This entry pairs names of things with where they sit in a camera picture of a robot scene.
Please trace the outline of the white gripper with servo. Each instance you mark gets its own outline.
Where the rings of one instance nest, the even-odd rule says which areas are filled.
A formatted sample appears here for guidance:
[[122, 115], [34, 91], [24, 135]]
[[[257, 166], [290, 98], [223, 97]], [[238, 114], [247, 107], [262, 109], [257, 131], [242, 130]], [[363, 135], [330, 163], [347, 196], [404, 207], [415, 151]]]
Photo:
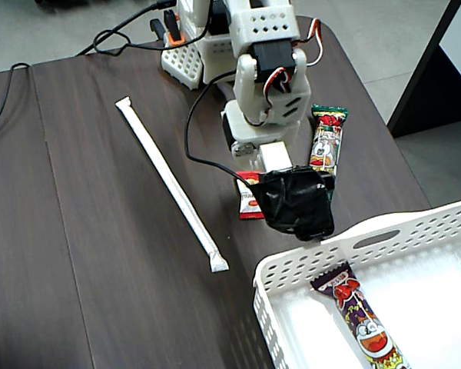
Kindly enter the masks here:
[[261, 145], [283, 141], [290, 145], [297, 136], [300, 121], [285, 125], [265, 123], [255, 126], [244, 117], [236, 100], [230, 100], [221, 112], [224, 137], [235, 160], [251, 160]]

